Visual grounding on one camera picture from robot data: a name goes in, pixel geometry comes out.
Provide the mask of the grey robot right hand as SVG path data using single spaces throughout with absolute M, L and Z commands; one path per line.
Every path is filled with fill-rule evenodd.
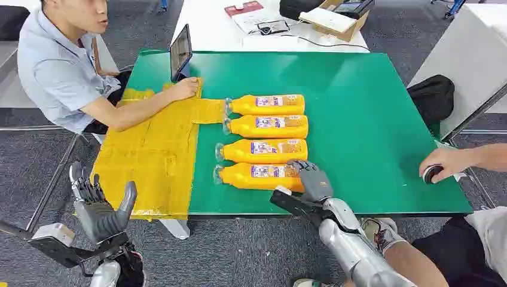
M 334 191 L 331 187 L 326 173 L 319 167 L 307 160 L 289 160 L 291 166 L 299 176 L 304 188 L 302 198 L 311 202 L 322 202 L 333 197 Z

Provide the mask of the standing person's hand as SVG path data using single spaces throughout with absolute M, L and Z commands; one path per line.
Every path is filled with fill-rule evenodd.
M 442 170 L 433 175 L 431 182 L 436 184 L 455 173 L 477 164 L 477 155 L 473 149 L 437 148 L 433 150 L 419 165 L 419 176 L 424 177 L 425 170 L 439 165 Z

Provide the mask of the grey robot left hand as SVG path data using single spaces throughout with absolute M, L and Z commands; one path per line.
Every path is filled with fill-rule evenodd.
M 136 184 L 129 181 L 119 207 L 114 209 L 104 195 L 99 178 L 95 174 L 92 182 L 86 179 L 78 161 L 69 168 L 76 215 L 86 235 L 96 245 L 125 231 L 138 195 Z

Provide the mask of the seated person's hand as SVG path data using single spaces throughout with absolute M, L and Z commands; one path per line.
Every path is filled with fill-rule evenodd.
M 199 85 L 200 82 L 197 77 L 182 79 L 180 82 L 168 89 L 171 101 L 184 100 L 195 96 L 197 90 L 199 89 Z

